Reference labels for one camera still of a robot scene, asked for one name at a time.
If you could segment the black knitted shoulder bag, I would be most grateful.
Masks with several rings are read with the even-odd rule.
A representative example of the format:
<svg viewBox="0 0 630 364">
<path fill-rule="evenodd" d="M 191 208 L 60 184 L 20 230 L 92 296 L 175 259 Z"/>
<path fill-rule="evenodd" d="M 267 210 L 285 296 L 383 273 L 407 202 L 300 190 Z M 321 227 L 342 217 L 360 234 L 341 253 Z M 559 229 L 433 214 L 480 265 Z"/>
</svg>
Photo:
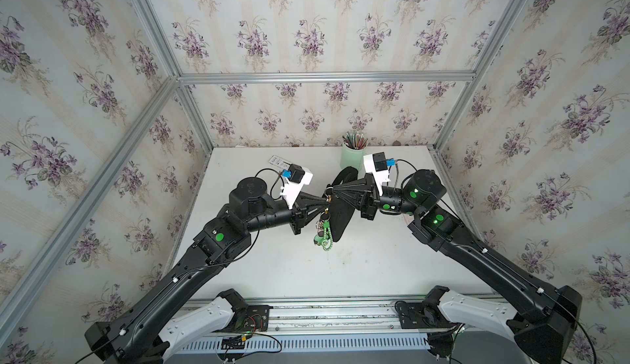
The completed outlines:
<svg viewBox="0 0 630 364">
<path fill-rule="evenodd" d="M 343 201 L 339 199 L 335 195 L 332 194 L 332 188 L 337 185 L 341 185 L 343 183 L 349 183 L 357 180 L 359 171 L 352 167 L 348 166 L 344 168 L 336 178 L 326 187 L 325 194 L 331 197 L 331 201 L 328 208 L 329 214 L 329 225 L 331 231 L 332 241 L 337 243 L 340 241 L 342 235 L 344 234 L 347 225 L 352 219 L 355 209 Z"/>
</svg>

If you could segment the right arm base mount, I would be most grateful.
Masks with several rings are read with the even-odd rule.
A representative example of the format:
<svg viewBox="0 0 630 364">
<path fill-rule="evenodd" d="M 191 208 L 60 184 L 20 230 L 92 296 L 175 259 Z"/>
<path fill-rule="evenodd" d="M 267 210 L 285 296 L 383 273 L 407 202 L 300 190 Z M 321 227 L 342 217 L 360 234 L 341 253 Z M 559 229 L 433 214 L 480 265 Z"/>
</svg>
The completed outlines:
<svg viewBox="0 0 630 364">
<path fill-rule="evenodd" d="M 515 333 L 508 327 L 508 321 L 517 315 L 513 306 L 463 295 L 445 286 L 435 286 L 421 302 L 398 301 L 394 309 L 400 326 L 406 330 L 453 332 L 461 325 L 468 325 L 515 340 Z"/>
</svg>

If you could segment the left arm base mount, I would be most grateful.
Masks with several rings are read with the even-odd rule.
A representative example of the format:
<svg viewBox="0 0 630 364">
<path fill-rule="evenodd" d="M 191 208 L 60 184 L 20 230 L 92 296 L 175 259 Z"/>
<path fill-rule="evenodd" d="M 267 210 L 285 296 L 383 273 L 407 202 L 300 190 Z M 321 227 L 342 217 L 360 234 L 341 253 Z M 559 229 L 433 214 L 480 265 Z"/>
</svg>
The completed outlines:
<svg viewBox="0 0 630 364">
<path fill-rule="evenodd" d="M 177 350 L 214 332 L 251 331 L 253 327 L 266 331 L 271 309 L 269 305 L 249 305 L 236 290 L 229 289 L 210 304 L 170 320 L 158 337 Z"/>
</svg>

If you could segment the green charm keychain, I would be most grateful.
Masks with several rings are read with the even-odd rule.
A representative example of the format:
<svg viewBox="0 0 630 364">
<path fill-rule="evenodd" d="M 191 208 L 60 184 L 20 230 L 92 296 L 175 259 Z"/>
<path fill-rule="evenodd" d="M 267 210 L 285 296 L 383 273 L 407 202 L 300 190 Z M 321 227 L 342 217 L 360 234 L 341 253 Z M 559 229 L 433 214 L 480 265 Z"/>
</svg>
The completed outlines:
<svg viewBox="0 0 630 364">
<path fill-rule="evenodd" d="M 329 227 L 321 227 L 313 238 L 313 242 L 316 246 L 320 247 L 323 251 L 328 252 L 332 249 L 333 241 L 332 234 Z"/>
</svg>

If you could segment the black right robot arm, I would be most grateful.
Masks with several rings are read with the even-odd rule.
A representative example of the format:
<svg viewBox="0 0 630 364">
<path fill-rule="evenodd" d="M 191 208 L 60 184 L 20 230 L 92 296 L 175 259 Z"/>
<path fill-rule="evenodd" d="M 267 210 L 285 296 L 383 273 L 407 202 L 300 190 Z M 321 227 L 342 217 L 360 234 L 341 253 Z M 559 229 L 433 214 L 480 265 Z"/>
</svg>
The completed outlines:
<svg viewBox="0 0 630 364">
<path fill-rule="evenodd" d="M 485 282 L 504 304 L 467 298 L 435 286 L 421 303 L 427 326 L 464 324 L 502 336 L 533 361 L 561 363 L 578 328 L 582 296 L 526 272 L 477 238 L 439 201 L 446 188 L 433 170 L 417 170 L 402 188 L 383 185 L 374 173 L 332 186 L 331 195 L 372 220 L 377 211 L 413 216 L 413 237 L 459 263 Z"/>
</svg>

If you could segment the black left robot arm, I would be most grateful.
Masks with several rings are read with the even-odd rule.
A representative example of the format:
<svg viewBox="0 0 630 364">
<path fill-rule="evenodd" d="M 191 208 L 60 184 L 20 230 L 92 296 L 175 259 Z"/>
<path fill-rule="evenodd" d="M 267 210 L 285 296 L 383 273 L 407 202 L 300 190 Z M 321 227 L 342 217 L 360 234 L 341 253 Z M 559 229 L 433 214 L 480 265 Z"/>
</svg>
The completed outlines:
<svg viewBox="0 0 630 364">
<path fill-rule="evenodd" d="M 212 331 L 230 331 L 248 305 L 234 289 L 184 316 L 177 313 L 212 278 L 241 260 L 255 243 L 252 233 L 282 225 L 294 234 L 329 208 L 329 193 L 314 196 L 288 181 L 275 200 L 259 177 L 241 180 L 229 201 L 197 234 L 183 257 L 132 308 L 85 333 L 93 355 L 104 363 L 164 363 Z"/>
</svg>

